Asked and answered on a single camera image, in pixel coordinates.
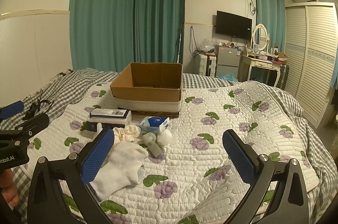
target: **purple flower print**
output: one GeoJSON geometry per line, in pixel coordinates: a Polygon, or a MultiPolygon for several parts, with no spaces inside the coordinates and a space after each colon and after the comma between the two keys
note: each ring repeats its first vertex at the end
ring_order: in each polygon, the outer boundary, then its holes
{"type": "Polygon", "coordinates": [[[198,151],[205,151],[209,149],[209,142],[201,137],[191,139],[190,145],[193,149],[196,149],[198,151]]]}
{"type": "Polygon", "coordinates": [[[285,138],[293,138],[292,133],[290,131],[287,131],[287,130],[284,130],[284,129],[280,130],[279,134],[281,136],[284,136],[285,138]]]}
{"type": "Polygon", "coordinates": [[[236,90],[234,90],[234,94],[239,95],[239,94],[242,93],[242,91],[243,91],[243,89],[236,89],[236,90]]]}
{"type": "Polygon", "coordinates": [[[156,198],[169,198],[173,193],[177,193],[178,188],[175,182],[164,181],[155,186],[155,197],[156,198]]]}
{"type": "Polygon", "coordinates": [[[73,121],[72,123],[69,123],[69,126],[72,130],[81,129],[81,123],[79,121],[73,121]]]}
{"type": "Polygon", "coordinates": [[[99,92],[99,91],[93,91],[93,92],[90,94],[90,96],[91,96],[92,98],[99,97],[99,95],[100,95],[100,92],[99,92]]]}
{"type": "Polygon", "coordinates": [[[69,148],[69,152],[70,153],[79,153],[82,148],[84,147],[85,145],[82,144],[81,142],[74,142],[70,148],[69,148]]]}
{"type": "Polygon", "coordinates": [[[290,159],[291,157],[289,157],[288,155],[281,155],[279,162],[288,163],[290,159]]]}
{"type": "Polygon", "coordinates": [[[195,105],[199,105],[203,103],[203,98],[194,98],[191,102],[195,105]]]}
{"type": "Polygon", "coordinates": [[[109,213],[107,216],[112,224],[132,224],[129,218],[119,213],[109,213]]]}
{"type": "Polygon", "coordinates": [[[305,157],[302,157],[301,160],[303,161],[304,166],[310,168],[310,162],[305,157]]]}
{"type": "Polygon", "coordinates": [[[259,110],[260,112],[264,112],[264,111],[266,111],[268,108],[269,108],[269,104],[266,103],[266,102],[264,102],[264,103],[261,103],[261,104],[259,105],[258,110],[259,110]]]}
{"type": "Polygon", "coordinates": [[[239,130],[241,132],[246,132],[247,130],[249,130],[251,128],[251,124],[250,123],[245,123],[245,122],[241,122],[239,124],[239,130]]]}
{"type": "Polygon", "coordinates": [[[231,166],[230,165],[226,165],[222,168],[220,168],[218,171],[212,173],[210,176],[209,176],[209,180],[211,181],[219,181],[219,180],[222,180],[225,178],[225,176],[227,175],[227,171],[229,171],[231,169],[231,166]]]}
{"type": "Polygon", "coordinates": [[[156,164],[161,163],[161,162],[165,159],[165,157],[166,157],[166,155],[165,155],[165,153],[164,153],[164,150],[163,150],[162,148],[161,148],[161,151],[162,151],[163,153],[160,154],[158,158],[156,158],[156,157],[152,154],[152,152],[149,151],[148,149],[147,149],[147,151],[148,151],[148,154],[149,154],[149,156],[148,156],[149,160],[150,160],[151,162],[156,163],[156,164]]]}
{"type": "Polygon", "coordinates": [[[216,120],[212,117],[203,117],[201,119],[201,122],[204,124],[204,125],[215,125],[216,124],[216,120]]]}
{"type": "Polygon", "coordinates": [[[94,110],[94,108],[93,107],[85,107],[84,110],[88,113],[91,113],[94,110]]]}
{"type": "Polygon", "coordinates": [[[229,111],[228,112],[230,112],[230,113],[234,113],[234,114],[237,114],[237,113],[240,113],[241,112],[241,110],[240,109],[237,109],[237,108],[231,108],[231,109],[229,109],[229,111]]]}

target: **green leaf print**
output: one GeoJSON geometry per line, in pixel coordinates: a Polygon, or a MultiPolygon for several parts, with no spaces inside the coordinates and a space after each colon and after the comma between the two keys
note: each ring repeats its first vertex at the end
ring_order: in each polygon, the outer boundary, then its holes
{"type": "Polygon", "coordinates": [[[206,115],[219,120],[217,113],[214,113],[213,111],[206,113],[206,115]]]}
{"type": "Polygon", "coordinates": [[[223,106],[223,108],[224,108],[225,110],[227,110],[227,109],[234,108],[234,106],[233,106],[233,105],[225,104],[225,105],[223,106]]]}
{"type": "Polygon", "coordinates": [[[37,150],[40,149],[40,148],[41,148],[41,140],[38,139],[37,137],[34,138],[34,140],[33,140],[33,145],[35,146],[35,148],[36,148],[37,150]]]}
{"type": "Polygon", "coordinates": [[[214,144],[214,138],[208,133],[200,133],[197,136],[203,137],[204,140],[209,141],[210,144],[214,144]]]}
{"type": "Polygon", "coordinates": [[[185,102],[186,103],[189,103],[191,100],[193,100],[195,97],[194,96],[191,96],[191,97],[187,97],[187,98],[185,98],[185,102]]]}
{"type": "Polygon", "coordinates": [[[179,224],[199,224],[196,216],[193,214],[191,216],[185,217],[180,220],[179,224]]]}
{"type": "Polygon", "coordinates": [[[74,142],[78,142],[79,139],[76,137],[67,137],[67,139],[65,140],[65,145],[69,146],[70,144],[73,144],[74,142]]]}
{"type": "Polygon", "coordinates": [[[284,130],[287,130],[287,131],[290,131],[291,134],[293,134],[293,131],[291,130],[291,128],[288,127],[288,126],[286,126],[286,125],[282,125],[282,126],[280,126],[280,128],[281,128],[281,129],[284,129],[284,130]]]}
{"type": "Polygon", "coordinates": [[[106,93],[107,93],[106,91],[101,91],[99,97],[104,96],[106,93]]]}
{"type": "Polygon", "coordinates": [[[111,213],[120,213],[120,214],[127,214],[128,213],[128,211],[125,207],[123,207],[122,205],[117,204],[116,202],[111,201],[111,200],[103,201],[100,204],[100,207],[101,207],[102,211],[104,211],[104,212],[110,211],[111,213]]]}
{"type": "Polygon", "coordinates": [[[167,176],[150,174],[145,179],[143,179],[143,185],[145,185],[146,187],[151,187],[154,183],[158,185],[161,181],[165,180],[168,180],[167,176]]]}
{"type": "Polygon", "coordinates": [[[83,132],[87,130],[87,122],[83,122],[80,131],[83,132]]]}
{"type": "Polygon", "coordinates": [[[274,153],[270,153],[269,154],[269,158],[272,160],[272,161],[279,161],[280,158],[278,156],[280,156],[281,154],[279,152],[274,152],[274,153]]]}
{"type": "Polygon", "coordinates": [[[64,198],[65,198],[65,202],[68,204],[68,206],[70,206],[71,209],[73,209],[74,211],[78,213],[80,212],[73,198],[71,198],[70,196],[66,194],[64,194],[64,198]]]}
{"type": "Polygon", "coordinates": [[[251,110],[253,111],[257,110],[260,104],[261,104],[261,101],[257,101],[256,103],[253,103],[251,110]]]}
{"type": "Polygon", "coordinates": [[[206,171],[206,173],[204,174],[204,177],[207,177],[208,175],[211,175],[215,172],[217,172],[220,168],[211,168],[210,170],[206,171]]]}
{"type": "Polygon", "coordinates": [[[229,95],[231,98],[234,98],[234,91],[229,91],[228,95],[229,95]]]}
{"type": "Polygon", "coordinates": [[[251,123],[251,127],[248,130],[248,132],[251,132],[253,129],[255,129],[258,126],[258,124],[256,122],[251,123]]]}
{"type": "Polygon", "coordinates": [[[268,190],[264,196],[264,199],[260,205],[260,207],[262,207],[264,204],[264,202],[267,202],[267,203],[270,203],[271,201],[271,198],[273,198],[273,193],[274,193],[274,190],[268,190]]]}

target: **wall-mounted tv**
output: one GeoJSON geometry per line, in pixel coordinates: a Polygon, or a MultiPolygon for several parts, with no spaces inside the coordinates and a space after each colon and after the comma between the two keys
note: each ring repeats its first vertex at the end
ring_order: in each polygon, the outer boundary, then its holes
{"type": "Polygon", "coordinates": [[[216,33],[232,37],[251,39],[252,19],[228,12],[217,11],[216,33]]]}

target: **oval mirror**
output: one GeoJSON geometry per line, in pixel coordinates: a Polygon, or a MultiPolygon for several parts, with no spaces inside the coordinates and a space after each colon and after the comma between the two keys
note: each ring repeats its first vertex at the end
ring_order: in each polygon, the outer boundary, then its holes
{"type": "Polygon", "coordinates": [[[263,24],[258,24],[253,31],[251,37],[251,46],[253,48],[254,44],[258,45],[260,51],[263,51],[267,46],[268,41],[268,31],[263,24]]]}

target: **vanity table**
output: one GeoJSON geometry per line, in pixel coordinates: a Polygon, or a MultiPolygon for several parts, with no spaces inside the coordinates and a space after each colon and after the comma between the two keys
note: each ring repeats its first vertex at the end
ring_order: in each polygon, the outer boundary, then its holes
{"type": "Polygon", "coordinates": [[[274,87],[276,87],[278,80],[281,76],[281,65],[280,64],[275,64],[275,63],[272,63],[271,61],[255,59],[255,58],[251,58],[245,55],[241,55],[241,59],[239,60],[239,69],[238,69],[238,75],[237,75],[237,79],[239,82],[250,80],[252,67],[258,67],[258,68],[268,70],[266,84],[268,83],[270,71],[277,71],[277,78],[273,85],[274,87]]]}

